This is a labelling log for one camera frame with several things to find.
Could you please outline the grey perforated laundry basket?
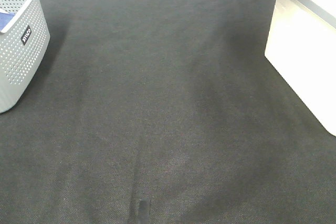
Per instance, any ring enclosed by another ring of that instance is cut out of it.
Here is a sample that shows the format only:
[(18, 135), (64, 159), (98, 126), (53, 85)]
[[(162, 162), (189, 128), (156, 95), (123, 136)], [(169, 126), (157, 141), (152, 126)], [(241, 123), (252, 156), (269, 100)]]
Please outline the grey perforated laundry basket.
[(15, 14), (1, 30), (1, 112), (23, 95), (48, 47), (50, 33), (40, 0), (1, 0)]

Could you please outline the blue cloth in basket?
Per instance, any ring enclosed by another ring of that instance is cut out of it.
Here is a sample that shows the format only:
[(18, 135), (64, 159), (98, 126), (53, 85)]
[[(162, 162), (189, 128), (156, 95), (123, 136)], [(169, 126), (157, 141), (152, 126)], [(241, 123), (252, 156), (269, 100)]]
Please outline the blue cloth in basket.
[(4, 9), (0, 10), (0, 30), (2, 30), (6, 25), (13, 19), (15, 14), (9, 13)]

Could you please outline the white storage box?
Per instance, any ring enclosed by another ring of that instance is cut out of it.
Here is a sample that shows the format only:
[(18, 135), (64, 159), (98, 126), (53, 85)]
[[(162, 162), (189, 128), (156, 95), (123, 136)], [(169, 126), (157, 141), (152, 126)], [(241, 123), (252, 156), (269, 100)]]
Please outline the white storage box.
[(275, 0), (265, 57), (335, 135), (335, 0)]

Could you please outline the black table cloth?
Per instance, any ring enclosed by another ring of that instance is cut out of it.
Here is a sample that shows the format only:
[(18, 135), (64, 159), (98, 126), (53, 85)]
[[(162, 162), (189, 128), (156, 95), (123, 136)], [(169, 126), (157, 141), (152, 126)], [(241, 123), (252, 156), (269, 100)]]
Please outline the black table cloth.
[(274, 0), (40, 0), (1, 223), (335, 223), (335, 137), (264, 56)]

